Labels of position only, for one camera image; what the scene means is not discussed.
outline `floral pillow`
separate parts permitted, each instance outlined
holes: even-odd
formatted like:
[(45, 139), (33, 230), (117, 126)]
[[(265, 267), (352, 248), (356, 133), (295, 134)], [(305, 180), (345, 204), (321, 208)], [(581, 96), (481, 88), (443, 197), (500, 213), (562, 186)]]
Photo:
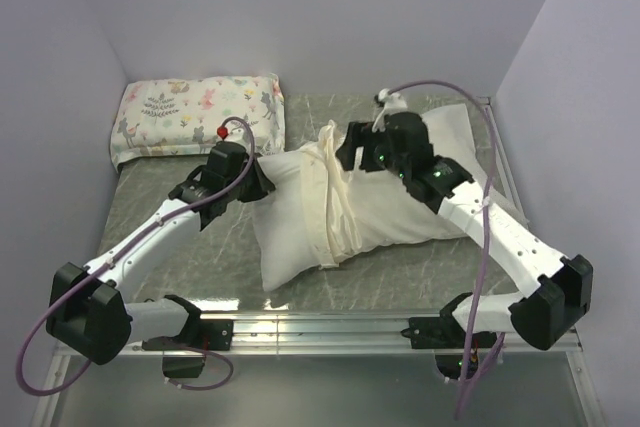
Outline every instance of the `floral pillow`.
[(129, 84), (111, 132), (111, 160), (208, 154), (229, 116), (246, 120), (257, 152), (284, 150), (284, 97), (278, 77), (211, 77)]

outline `red knob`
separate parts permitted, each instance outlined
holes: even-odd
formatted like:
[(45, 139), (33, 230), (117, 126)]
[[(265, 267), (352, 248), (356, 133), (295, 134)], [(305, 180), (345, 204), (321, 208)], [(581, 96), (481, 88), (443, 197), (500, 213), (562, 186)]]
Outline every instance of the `red knob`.
[(220, 127), (218, 127), (216, 133), (218, 134), (218, 137), (224, 140), (229, 135), (229, 130), (224, 125), (221, 125)]

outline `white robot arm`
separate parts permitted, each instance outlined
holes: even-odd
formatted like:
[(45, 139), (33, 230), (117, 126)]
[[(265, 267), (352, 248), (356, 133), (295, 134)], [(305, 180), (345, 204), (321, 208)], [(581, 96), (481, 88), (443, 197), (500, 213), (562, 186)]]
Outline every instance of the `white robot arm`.
[[(362, 148), (360, 169), (386, 169), (397, 175), (413, 198), (451, 221), (481, 247), (483, 209), (488, 209), (489, 254), (511, 277), (518, 292), (481, 296), (472, 333), (516, 332), (533, 347), (549, 349), (589, 310), (591, 264), (580, 255), (568, 259), (498, 205), (485, 200), (482, 186), (462, 166), (434, 154), (427, 126), (418, 114), (408, 111), (402, 96), (383, 90), (376, 100), (382, 110), (373, 123), (349, 124), (345, 141), (336, 152), (342, 167), (353, 170), (356, 150)], [(440, 312), (442, 325), (433, 330), (463, 339), (471, 301), (471, 293), (453, 299)], [(411, 337), (412, 329), (406, 334)]]
[[(55, 310), (47, 320), (47, 331), (97, 364), (109, 362), (125, 345), (141, 340), (162, 337), (186, 345), (200, 342), (201, 312), (187, 300), (168, 295), (155, 302), (127, 302), (147, 274), (175, 247), (222, 215), (229, 202), (252, 202), (275, 189), (258, 162), (253, 162), (248, 174), (233, 187), (232, 183), (247, 168), (249, 160), (243, 143), (242, 139), (218, 142), (207, 164), (177, 185), (170, 192), (169, 200), (120, 244), (84, 267), (68, 263), (58, 269), (51, 304), (69, 295), (75, 285), (92, 273), (95, 275), (98, 269), (109, 266)], [(203, 202), (224, 189), (228, 192), (218, 200)], [(167, 214), (177, 210), (182, 213), (166, 220)], [(132, 240), (147, 230), (151, 232), (130, 247)], [(127, 253), (118, 256), (123, 250)]]

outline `gray marble surface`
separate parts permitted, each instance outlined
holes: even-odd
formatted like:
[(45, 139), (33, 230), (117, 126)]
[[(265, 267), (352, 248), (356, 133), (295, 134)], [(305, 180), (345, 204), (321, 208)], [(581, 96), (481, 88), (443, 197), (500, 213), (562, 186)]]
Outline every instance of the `gray marble surface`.
[[(409, 97), (424, 112), (458, 103), (453, 97)], [(373, 118), (369, 96), (290, 96), (286, 100), (287, 150), (315, 140), (330, 119), (346, 127), (350, 120)], [(485, 169), (490, 158), (482, 117), (469, 116), (477, 157)], [(120, 242), (146, 220), (167, 193), (204, 157), (144, 158), (124, 166), (111, 206), (101, 252)], [(503, 191), (500, 180), (496, 187)], [(135, 300), (177, 294), (208, 310), (290, 311), (400, 310), (439, 308), (473, 288), (480, 249), (470, 239), (430, 241), (379, 248), (330, 270), (310, 269), (271, 293), (262, 290), (260, 249), (253, 234), (251, 206), (233, 203), (196, 239), (178, 248), (143, 282)], [(513, 291), (510, 279), (494, 263), (485, 292)]]

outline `pillow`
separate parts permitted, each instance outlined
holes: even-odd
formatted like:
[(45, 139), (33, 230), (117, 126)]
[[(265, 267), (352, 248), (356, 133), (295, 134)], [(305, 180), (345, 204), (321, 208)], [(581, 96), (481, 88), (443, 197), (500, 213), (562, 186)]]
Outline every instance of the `pillow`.
[[(422, 119), (435, 153), (458, 161), (482, 185), (487, 176), (475, 157), (467, 107), (441, 107)], [(276, 185), (274, 193), (252, 204), (265, 291), (310, 267), (335, 267), (378, 246), (465, 236), (413, 199), (391, 173), (344, 172), (334, 155), (343, 139), (331, 121), (320, 130), (318, 142), (259, 159)], [(526, 223), (504, 196), (493, 189), (490, 196), (516, 220)]]
[(273, 74), (129, 84), (111, 132), (111, 160), (117, 169), (137, 157), (207, 154), (231, 115), (249, 122), (258, 153), (284, 150), (284, 98)]

